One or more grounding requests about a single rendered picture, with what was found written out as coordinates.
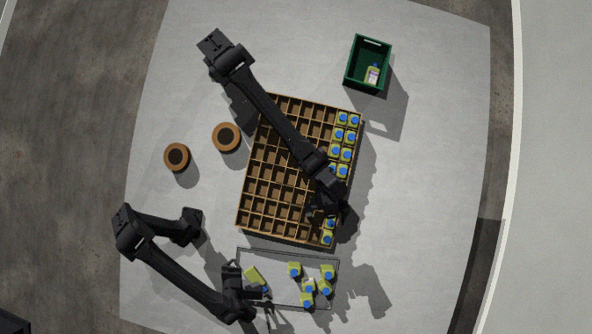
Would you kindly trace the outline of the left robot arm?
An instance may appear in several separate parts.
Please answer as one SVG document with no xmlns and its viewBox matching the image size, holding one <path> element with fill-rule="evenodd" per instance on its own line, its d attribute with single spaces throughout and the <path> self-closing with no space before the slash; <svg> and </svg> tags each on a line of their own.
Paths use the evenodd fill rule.
<svg viewBox="0 0 592 334">
<path fill-rule="evenodd" d="M 304 174 L 310 180 L 315 178 L 316 187 L 324 190 L 314 188 L 316 206 L 323 208 L 325 219 L 335 219 L 339 214 L 338 200 L 346 195 L 348 187 L 334 169 L 328 167 L 331 162 L 325 150 L 316 148 L 296 129 L 255 79 L 249 68 L 255 59 L 241 43 L 235 46 L 218 27 L 196 46 L 207 57 L 203 62 L 209 69 L 208 75 L 216 77 L 223 87 L 230 82 L 237 86 L 282 138 Z M 242 62 L 244 64 L 229 76 Z"/>
</svg>

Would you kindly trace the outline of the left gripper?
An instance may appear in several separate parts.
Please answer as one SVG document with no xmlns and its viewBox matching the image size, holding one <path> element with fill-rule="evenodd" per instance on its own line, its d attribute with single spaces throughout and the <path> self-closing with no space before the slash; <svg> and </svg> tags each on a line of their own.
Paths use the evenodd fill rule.
<svg viewBox="0 0 592 334">
<path fill-rule="evenodd" d="M 316 187 L 316 189 L 318 191 L 324 192 L 323 189 L 319 189 L 317 187 Z M 309 220 L 309 222 L 312 225 L 312 228 L 314 229 L 314 221 L 313 221 L 312 211 L 323 209 L 323 208 L 322 207 L 317 208 L 315 197 L 309 198 L 309 201 L 310 201 L 310 203 L 304 204 L 305 214 L 306 214 L 306 218 Z M 350 205 L 349 205 L 349 203 L 348 203 L 347 200 L 343 200 L 343 199 L 338 200 L 338 211 L 341 212 L 341 222 L 342 222 L 342 225 L 343 225 L 346 217 L 350 213 Z"/>
</svg>

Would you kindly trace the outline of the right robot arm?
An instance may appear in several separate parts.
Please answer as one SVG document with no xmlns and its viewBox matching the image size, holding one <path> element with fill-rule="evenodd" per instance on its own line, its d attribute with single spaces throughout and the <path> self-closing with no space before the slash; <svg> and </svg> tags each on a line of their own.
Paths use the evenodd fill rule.
<svg viewBox="0 0 592 334">
<path fill-rule="evenodd" d="M 183 217 L 173 221 L 139 213 L 124 202 L 111 218 L 116 249 L 131 262 L 138 258 L 150 265 L 223 323 L 231 325 L 239 318 L 250 323 L 256 318 L 257 310 L 242 299 L 262 300 L 262 284 L 257 281 L 242 289 L 242 279 L 231 278 L 230 288 L 239 294 L 233 289 L 219 293 L 186 271 L 152 240 L 155 236 L 168 237 L 172 243 L 184 248 L 193 243 L 193 238 L 200 238 L 202 214 L 202 210 L 183 207 Z M 144 240 L 135 249 L 143 237 Z"/>
</svg>

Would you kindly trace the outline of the brown cardboard divided carton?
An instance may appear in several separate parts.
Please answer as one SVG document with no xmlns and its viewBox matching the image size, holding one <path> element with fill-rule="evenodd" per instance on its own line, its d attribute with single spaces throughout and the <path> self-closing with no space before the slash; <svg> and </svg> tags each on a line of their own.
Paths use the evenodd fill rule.
<svg viewBox="0 0 592 334">
<path fill-rule="evenodd" d="M 311 100 L 306 100 L 303 98 L 291 97 L 270 91 L 266 92 L 269 96 L 271 96 L 275 103 L 278 102 L 277 106 L 285 114 L 289 121 L 291 121 L 294 126 L 296 125 L 295 127 L 297 130 L 302 135 L 304 135 L 316 148 L 322 147 L 328 154 L 330 144 L 335 143 L 340 144 L 340 146 L 342 145 L 339 158 L 329 159 L 329 161 L 332 163 L 337 163 L 336 173 L 340 163 L 347 164 L 349 166 L 346 178 L 340 178 L 342 181 L 345 181 L 344 183 L 347 185 L 363 114 L 332 105 L 325 105 Z M 323 114 L 324 108 L 325 111 Z M 348 113 L 347 124 L 345 127 L 335 125 L 336 116 L 339 112 Z M 356 130 L 347 127 L 351 114 L 356 114 L 359 116 L 359 123 Z M 264 127 L 269 127 L 269 132 L 267 129 L 264 129 Z M 332 127 L 333 132 L 331 135 Z M 336 127 L 342 128 L 344 130 L 342 143 L 332 142 L 332 136 Z M 256 135 L 259 128 L 261 128 L 260 133 Z M 349 146 L 343 144 L 346 131 L 348 130 L 356 132 L 354 147 L 352 147 L 353 145 Z M 323 211 L 312 211 L 314 218 L 314 229 L 312 228 L 311 223 L 306 218 L 305 208 L 303 207 L 304 204 L 310 203 L 309 198 L 315 197 L 315 178 L 310 180 L 304 174 L 304 172 L 298 166 L 299 163 L 289 152 L 285 142 L 281 137 L 279 137 L 280 136 L 278 133 L 270 126 L 268 121 L 260 113 L 256 125 L 256 132 L 249 153 L 249 160 L 235 217 L 236 225 L 234 226 L 268 236 L 275 236 L 294 242 L 306 243 L 331 249 L 341 212 L 337 214 L 335 228 L 332 230 L 324 228 L 326 219 L 321 222 Z M 340 162 L 342 149 L 344 147 L 352 149 L 349 163 Z M 253 153 L 254 157 L 252 159 Z M 252 160 L 253 162 L 251 165 Z M 255 195 L 256 189 L 257 194 Z M 266 208 L 265 213 L 264 208 Z M 264 219 L 262 223 L 263 217 Z M 332 231 L 333 233 L 330 247 L 322 245 L 320 242 L 323 230 Z"/>
</svg>

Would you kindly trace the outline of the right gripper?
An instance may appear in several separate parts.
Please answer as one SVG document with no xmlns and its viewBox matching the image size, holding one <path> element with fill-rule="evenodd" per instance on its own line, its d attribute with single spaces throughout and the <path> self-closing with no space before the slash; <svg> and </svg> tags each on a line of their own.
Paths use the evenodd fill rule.
<svg viewBox="0 0 592 334">
<path fill-rule="evenodd" d="M 235 266 L 228 266 L 228 265 L 231 265 L 232 262 L 235 263 Z M 242 279 L 242 268 L 237 263 L 236 259 L 231 259 L 226 264 L 222 265 L 221 270 L 222 270 L 221 278 L 222 278 L 222 286 L 223 286 L 222 292 L 226 289 L 233 289 L 233 288 L 230 288 L 231 278 L 241 278 Z M 236 291 L 235 289 L 233 289 L 233 290 Z M 238 292 L 236 291 L 236 293 L 238 293 Z"/>
</svg>

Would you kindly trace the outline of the green crate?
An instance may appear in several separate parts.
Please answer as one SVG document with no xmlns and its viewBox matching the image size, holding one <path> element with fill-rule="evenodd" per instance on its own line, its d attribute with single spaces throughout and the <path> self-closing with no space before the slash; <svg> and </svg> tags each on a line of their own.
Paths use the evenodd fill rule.
<svg viewBox="0 0 592 334">
<path fill-rule="evenodd" d="M 379 43 L 381 46 L 365 39 Z M 391 49 L 390 44 L 356 33 L 342 85 L 374 96 L 379 91 L 383 91 Z M 376 86 L 364 83 L 367 68 L 372 65 L 372 62 L 379 64 L 380 73 Z"/>
</svg>

